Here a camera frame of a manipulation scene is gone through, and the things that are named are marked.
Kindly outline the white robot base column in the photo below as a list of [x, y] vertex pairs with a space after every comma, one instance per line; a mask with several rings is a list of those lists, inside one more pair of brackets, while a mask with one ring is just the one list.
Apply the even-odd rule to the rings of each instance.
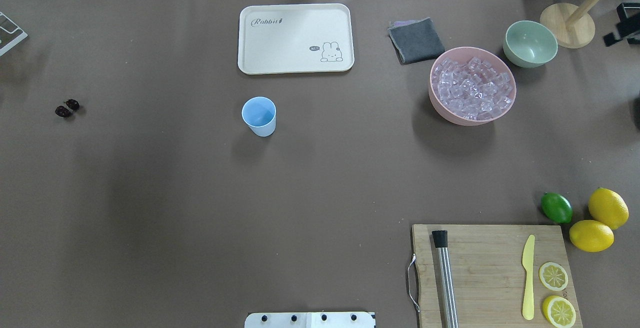
[[245, 328], [375, 328], [374, 313], [366, 311], [254, 312]]

